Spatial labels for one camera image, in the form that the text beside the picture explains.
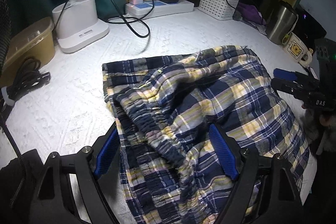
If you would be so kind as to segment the stainless steel tumbler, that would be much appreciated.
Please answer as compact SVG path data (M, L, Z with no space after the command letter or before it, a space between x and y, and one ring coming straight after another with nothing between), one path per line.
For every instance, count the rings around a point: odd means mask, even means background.
M284 37L293 31L297 21L295 9L288 2L279 1L266 27L267 38L276 45L282 45Z

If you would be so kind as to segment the brown lidded container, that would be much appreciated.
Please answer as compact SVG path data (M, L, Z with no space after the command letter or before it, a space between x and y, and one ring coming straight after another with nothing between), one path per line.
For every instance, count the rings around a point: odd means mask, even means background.
M46 17L12 38L3 67L1 87L11 85L25 58L32 56L40 60L41 66L52 60L55 55L53 29L52 19Z

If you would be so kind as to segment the white cartoon mug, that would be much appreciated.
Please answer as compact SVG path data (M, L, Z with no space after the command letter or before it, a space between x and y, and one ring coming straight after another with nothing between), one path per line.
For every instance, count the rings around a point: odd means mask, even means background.
M299 63L303 67L307 68L312 62L313 57L311 51L293 32L288 36L288 39L283 42L282 49L296 63Z

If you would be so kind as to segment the white desk lamp base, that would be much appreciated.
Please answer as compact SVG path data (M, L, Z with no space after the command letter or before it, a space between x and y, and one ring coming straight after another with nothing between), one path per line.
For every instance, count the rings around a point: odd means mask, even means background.
M72 0L52 10L58 44L64 53L74 53L109 32L97 16L95 0Z

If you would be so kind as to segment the purple cloth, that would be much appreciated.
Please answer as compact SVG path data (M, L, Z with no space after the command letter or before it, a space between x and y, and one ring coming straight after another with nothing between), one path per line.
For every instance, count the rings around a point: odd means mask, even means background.
M266 25L266 21L264 20L261 12L259 12L254 5L247 5L239 2L236 10L240 12L244 19L259 25Z

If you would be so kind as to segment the blue yellow plaid pants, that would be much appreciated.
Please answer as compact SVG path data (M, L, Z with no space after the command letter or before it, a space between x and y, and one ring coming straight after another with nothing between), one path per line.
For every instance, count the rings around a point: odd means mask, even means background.
M302 187L307 140L251 49L116 61L102 74L123 194L137 223L214 223L233 183L211 143L212 124L242 148L283 155Z

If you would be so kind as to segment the white power strip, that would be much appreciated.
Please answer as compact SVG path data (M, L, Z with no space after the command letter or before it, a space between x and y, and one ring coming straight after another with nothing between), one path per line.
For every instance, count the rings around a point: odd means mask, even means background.
M186 0L179 0L177 3L148 0L137 5L131 3L125 5L127 15L140 19L192 12L193 9L194 4Z

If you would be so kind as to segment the white perforated storage basket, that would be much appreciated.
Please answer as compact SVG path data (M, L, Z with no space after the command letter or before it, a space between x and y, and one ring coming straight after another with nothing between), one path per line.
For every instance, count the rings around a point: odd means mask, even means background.
M231 20L239 0L200 0L198 9L217 20Z

